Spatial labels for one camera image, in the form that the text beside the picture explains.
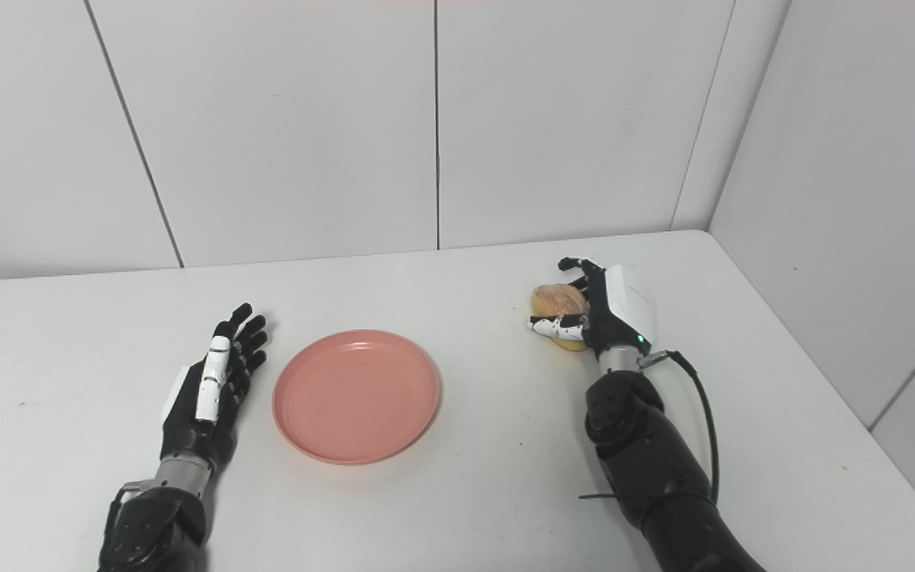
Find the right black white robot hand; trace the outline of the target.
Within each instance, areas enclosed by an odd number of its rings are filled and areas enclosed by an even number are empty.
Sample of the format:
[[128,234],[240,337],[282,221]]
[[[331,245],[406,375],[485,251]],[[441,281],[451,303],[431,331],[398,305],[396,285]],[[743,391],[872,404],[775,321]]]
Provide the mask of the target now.
[[581,276],[534,290],[535,308],[527,329],[578,343],[597,358],[617,347],[631,347],[642,356],[651,353],[657,332],[656,301],[631,268],[599,265],[587,257],[563,257],[557,268],[580,270]]

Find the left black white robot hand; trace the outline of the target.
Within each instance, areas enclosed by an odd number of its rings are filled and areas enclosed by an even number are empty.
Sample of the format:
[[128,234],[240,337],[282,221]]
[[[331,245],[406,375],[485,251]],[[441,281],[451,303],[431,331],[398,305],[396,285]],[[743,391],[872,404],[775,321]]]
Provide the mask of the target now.
[[266,318],[243,303],[215,326],[206,355],[185,370],[162,426],[160,459],[191,454],[224,470],[236,448],[236,424],[252,377],[268,355]]

